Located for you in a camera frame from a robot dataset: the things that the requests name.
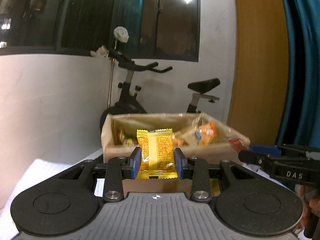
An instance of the yellow snack packet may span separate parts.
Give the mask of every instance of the yellow snack packet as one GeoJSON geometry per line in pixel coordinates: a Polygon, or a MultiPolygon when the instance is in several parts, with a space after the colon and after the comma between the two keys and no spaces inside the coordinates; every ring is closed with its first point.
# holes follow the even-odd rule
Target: yellow snack packet
{"type": "Polygon", "coordinates": [[[172,129],[137,130],[137,139],[141,147],[138,179],[178,177],[174,166],[172,129]]]}

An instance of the blue gripper pad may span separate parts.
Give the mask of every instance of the blue gripper pad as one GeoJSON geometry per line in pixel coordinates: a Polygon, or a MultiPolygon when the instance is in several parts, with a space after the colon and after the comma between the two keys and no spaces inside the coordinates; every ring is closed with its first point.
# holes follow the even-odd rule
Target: blue gripper pad
{"type": "Polygon", "coordinates": [[[173,151],[174,165],[176,166],[176,172],[177,172],[178,178],[182,179],[182,158],[179,151],[181,151],[179,148],[176,148],[173,151]]]}
{"type": "Polygon", "coordinates": [[[136,155],[133,157],[132,178],[136,179],[140,169],[141,148],[136,147],[134,151],[137,151],[137,152],[136,152],[136,155]]]}
{"type": "Polygon", "coordinates": [[[277,147],[251,144],[249,150],[257,153],[270,154],[273,157],[281,156],[281,151],[277,147]]]}

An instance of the wooden door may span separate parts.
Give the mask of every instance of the wooden door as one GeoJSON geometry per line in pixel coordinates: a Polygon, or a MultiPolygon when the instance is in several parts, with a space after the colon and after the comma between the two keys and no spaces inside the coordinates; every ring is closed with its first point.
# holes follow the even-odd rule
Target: wooden door
{"type": "Polygon", "coordinates": [[[228,124],[251,143],[274,145],[288,78],[282,0],[236,0],[236,70],[228,124]]]}

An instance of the white cloth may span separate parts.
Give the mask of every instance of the white cloth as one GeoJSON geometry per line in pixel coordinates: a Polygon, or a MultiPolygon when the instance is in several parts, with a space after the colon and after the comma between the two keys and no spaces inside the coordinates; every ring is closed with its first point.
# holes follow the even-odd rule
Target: white cloth
{"type": "MultiPolygon", "coordinates": [[[[102,149],[89,155],[86,159],[95,159],[102,154],[102,149]]],[[[71,164],[51,163],[41,159],[35,159],[22,178],[18,181],[14,190],[12,191],[7,203],[5,204],[0,216],[0,240],[11,240],[19,232],[12,220],[10,214],[10,206],[13,199],[22,191],[70,168],[71,164]]],[[[104,179],[98,179],[95,190],[96,196],[102,196],[104,179]]]]}

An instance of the bike handlebar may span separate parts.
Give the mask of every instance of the bike handlebar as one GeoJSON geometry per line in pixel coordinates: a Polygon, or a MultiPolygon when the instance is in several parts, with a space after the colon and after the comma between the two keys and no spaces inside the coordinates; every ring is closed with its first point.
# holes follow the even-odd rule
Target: bike handlebar
{"type": "Polygon", "coordinates": [[[139,72],[150,70],[150,71],[153,71],[156,73],[166,73],[166,72],[173,69],[172,67],[168,67],[165,69],[154,69],[155,67],[157,67],[159,65],[158,62],[153,62],[153,63],[150,63],[146,66],[137,65],[137,64],[135,64],[135,62],[131,58],[129,58],[128,56],[126,56],[124,54],[120,54],[113,49],[109,49],[108,56],[115,58],[119,62],[118,66],[120,68],[124,68],[127,70],[133,70],[133,71],[139,71],[139,72]]]}
{"type": "Polygon", "coordinates": [[[165,69],[150,69],[150,71],[153,71],[153,72],[157,72],[157,73],[166,73],[170,70],[173,70],[173,67],[168,67],[168,68],[165,68],[165,69]]]}

